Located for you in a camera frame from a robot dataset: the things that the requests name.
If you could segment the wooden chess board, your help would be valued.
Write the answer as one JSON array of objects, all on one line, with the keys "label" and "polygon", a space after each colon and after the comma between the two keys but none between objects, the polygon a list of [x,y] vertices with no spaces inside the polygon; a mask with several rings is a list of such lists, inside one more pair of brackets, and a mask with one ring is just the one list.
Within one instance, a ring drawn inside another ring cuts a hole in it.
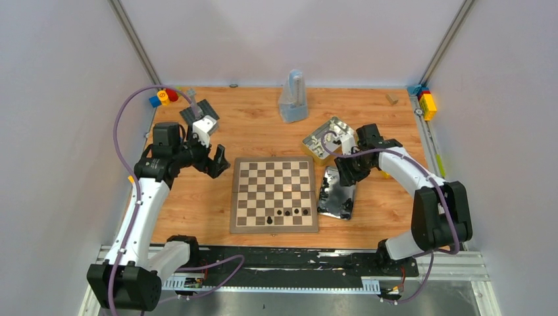
[{"label": "wooden chess board", "polygon": [[[274,217],[274,224],[266,223]],[[314,162],[299,157],[239,157],[234,161],[232,234],[317,233]]]}]

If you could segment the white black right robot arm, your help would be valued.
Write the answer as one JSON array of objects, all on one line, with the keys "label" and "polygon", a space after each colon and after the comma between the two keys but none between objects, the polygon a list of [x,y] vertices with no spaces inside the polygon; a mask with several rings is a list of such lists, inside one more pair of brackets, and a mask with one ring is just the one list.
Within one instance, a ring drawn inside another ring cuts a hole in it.
[{"label": "white black right robot arm", "polygon": [[342,186],[364,180],[372,169],[387,172],[413,198],[411,226],[407,232],[378,244],[377,269],[392,275],[402,261],[431,251],[455,254],[473,235],[467,189],[430,172],[403,145],[380,135],[376,124],[364,125],[355,135],[327,132],[323,140],[340,145],[332,152]]}]

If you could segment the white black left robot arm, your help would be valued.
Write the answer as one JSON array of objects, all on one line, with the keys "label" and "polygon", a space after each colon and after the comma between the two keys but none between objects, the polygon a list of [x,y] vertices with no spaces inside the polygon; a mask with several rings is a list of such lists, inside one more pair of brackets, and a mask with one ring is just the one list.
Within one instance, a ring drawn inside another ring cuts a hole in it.
[{"label": "white black left robot arm", "polygon": [[120,310],[154,310],[163,283],[173,273],[180,267],[186,272],[200,267],[202,256],[194,237],[173,236],[156,255],[148,253],[161,207],[180,171],[193,167],[217,178],[230,167],[223,145],[209,157],[210,139],[217,130],[218,122],[208,116],[188,127],[157,123],[152,143],[129,168],[132,197],[124,220],[103,262],[90,265],[86,276],[101,307],[112,315]]}]

